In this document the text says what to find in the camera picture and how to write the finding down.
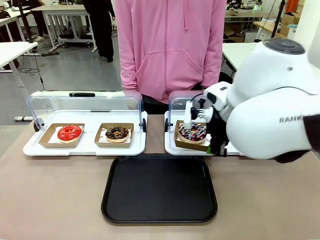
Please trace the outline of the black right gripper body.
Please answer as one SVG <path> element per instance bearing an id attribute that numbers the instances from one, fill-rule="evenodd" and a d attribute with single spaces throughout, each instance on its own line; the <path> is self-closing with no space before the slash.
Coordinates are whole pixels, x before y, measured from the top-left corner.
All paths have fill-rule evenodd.
<path id="1" fill-rule="evenodd" d="M 226 122 L 220 117 L 214 109 L 209 123 L 206 124 L 206 133 L 210 134 L 210 147 L 221 148 L 223 144 L 228 144 L 229 139 L 226 132 Z"/>

